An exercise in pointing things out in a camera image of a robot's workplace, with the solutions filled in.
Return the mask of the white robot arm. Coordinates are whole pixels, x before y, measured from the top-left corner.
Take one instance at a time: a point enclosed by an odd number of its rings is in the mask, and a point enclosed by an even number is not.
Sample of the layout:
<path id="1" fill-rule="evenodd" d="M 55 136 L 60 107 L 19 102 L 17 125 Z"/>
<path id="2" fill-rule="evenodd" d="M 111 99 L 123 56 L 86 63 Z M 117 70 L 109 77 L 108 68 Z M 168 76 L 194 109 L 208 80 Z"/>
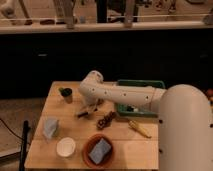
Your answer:
<path id="1" fill-rule="evenodd" d="M 93 70 L 81 81 L 79 92 L 87 105 L 104 99 L 156 114 L 159 171 L 213 171 L 213 111 L 198 88 L 109 85 Z"/>

